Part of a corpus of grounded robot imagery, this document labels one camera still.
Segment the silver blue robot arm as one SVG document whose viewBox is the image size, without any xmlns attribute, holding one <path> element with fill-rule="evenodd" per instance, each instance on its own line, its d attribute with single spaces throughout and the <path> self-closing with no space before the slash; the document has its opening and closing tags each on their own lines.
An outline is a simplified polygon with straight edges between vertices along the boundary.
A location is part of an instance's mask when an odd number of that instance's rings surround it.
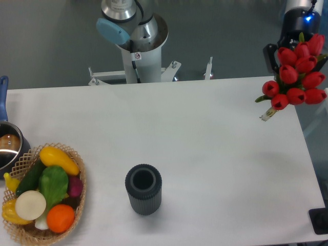
<svg viewBox="0 0 328 246">
<path fill-rule="evenodd" d="M 102 17 L 96 22 L 97 31 L 107 41 L 131 56 L 129 66 L 135 70 L 158 70 L 161 48 L 169 29 L 166 21 L 153 11 L 154 1 L 102 1 Z M 279 48 L 296 46 L 300 33 L 309 40 L 318 33 L 324 1 L 285 1 L 280 38 L 263 48 L 268 71 L 276 73 L 276 52 Z"/>
</svg>

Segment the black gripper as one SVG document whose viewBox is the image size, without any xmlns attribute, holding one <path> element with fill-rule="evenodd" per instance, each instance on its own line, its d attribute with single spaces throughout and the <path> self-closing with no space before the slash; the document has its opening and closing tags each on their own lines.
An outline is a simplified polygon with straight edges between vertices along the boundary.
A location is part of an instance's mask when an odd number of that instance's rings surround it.
<svg viewBox="0 0 328 246">
<path fill-rule="evenodd" d="M 318 33 L 321 16 L 316 11 L 308 12 L 305 9 L 296 8 L 289 10 L 283 19 L 280 39 L 276 44 L 267 44 L 263 48 L 263 55 L 267 70 L 270 73 L 278 74 L 279 66 L 276 62 L 275 52 L 280 47 L 292 48 L 299 43 L 299 35 L 303 34 L 304 42 L 309 41 L 311 37 Z M 320 72 L 327 58 L 319 60 L 312 72 Z"/>
</svg>

